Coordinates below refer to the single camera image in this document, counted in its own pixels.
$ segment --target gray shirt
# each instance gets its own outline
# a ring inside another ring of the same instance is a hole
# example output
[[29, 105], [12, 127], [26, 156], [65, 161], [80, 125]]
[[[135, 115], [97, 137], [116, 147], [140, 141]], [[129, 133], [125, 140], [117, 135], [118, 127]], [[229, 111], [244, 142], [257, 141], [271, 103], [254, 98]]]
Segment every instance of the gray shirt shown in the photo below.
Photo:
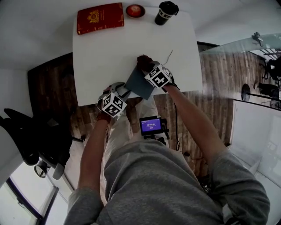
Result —
[[270, 203], [263, 186], [227, 150], [209, 165], [211, 195], [183, 155], [156, 140], [128, 144], [104, 167], [104, 207], [91, 189], [69, 198], [65, 225], [223, 224], [222, 207], [246, 224], [266, 224]]

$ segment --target desk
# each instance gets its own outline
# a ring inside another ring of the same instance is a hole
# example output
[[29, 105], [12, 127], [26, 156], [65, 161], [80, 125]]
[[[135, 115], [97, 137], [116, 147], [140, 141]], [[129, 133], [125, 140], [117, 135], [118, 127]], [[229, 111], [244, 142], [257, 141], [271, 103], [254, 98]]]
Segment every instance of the desk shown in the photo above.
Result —
[[[138, 19], [124, 12], [124, 27], [105, 29], [79, 36], [73, 29], [73, 66], [78, 105], [95, 104], [110, 84], [126, 82], [137, 64], [147, 55], [164, 64], [181, 91], [202, 89], [200, 58], [191, 18], [180, 11], [163, 26], [154, 23], [158, 8], [146, 7]], [[154, 89], [153, 94], [163, 94]], [[131, 93], [129, 98], [137, 97]]]

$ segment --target red book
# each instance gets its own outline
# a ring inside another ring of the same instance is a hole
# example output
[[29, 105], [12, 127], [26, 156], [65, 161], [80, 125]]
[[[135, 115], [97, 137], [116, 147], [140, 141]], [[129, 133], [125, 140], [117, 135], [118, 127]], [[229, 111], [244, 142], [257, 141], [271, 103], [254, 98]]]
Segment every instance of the red book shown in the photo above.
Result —
[[83, 9], [77, 15], [77, 33], [124, 26], [122, 3], [100, 5]]

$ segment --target small monitor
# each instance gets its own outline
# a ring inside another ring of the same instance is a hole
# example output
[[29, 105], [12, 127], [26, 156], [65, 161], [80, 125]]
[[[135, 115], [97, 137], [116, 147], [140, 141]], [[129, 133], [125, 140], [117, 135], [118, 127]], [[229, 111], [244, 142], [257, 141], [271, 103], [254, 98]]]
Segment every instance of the small monitor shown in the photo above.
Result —
[[160, 116], [151, 116], [140, 119], [141, 135], [152, 135], [163, 133], [162, 122]]

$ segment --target wooden floor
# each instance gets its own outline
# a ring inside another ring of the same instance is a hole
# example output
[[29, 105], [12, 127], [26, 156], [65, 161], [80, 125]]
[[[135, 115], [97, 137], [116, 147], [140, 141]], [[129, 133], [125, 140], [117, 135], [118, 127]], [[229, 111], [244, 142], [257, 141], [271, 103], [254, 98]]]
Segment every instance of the wooden floor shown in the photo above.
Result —
[[[241, 99], [241, 87], [247, 83], [252, 93], [259, 94], [253, 89], [255, 81], [261, 81], [264, 73], [259, 65], [263, 63], [260, 57], [252, 53], [230, 55], [201, 55], [203, 79], [202, 91], [185, 92], [214, 123], [218, 134], [225, 144], [230, 141], [233, 99]], [[95, 124], [98, 110], [95, 105], [78, 107], [74, 76], [71, 75], [72, 54], [68, 54], [47, 62], [28, 73], [29, 93], [35, 116], [52, 116], [59, 123], [69, 126], [74, 137], [82, 135], [89, 137]], [[175, 110], [171, 98], [166, 95], [154, 97], [162, 118], [168, 121], [170, 129], [170, 147], [176, 148]], [[139, 129], [135, 105], [140, 98], [128, 100], [127, 116], [131, 122], [133, 132]], [[266, 102], [262, 98], [251, 97], [251, 102]], [[181, 119], [178, 119], [178, 137], [180, 151], [190, 153], [186, 160], [196, 176], [204, 176], [208, 168], [202, 155], [192, 140]], [[65, 174], [76, 188], [79, 176], [79, 163], [83, 153], [83, 144], [73, 142], [71, 156], [65, 168]]]

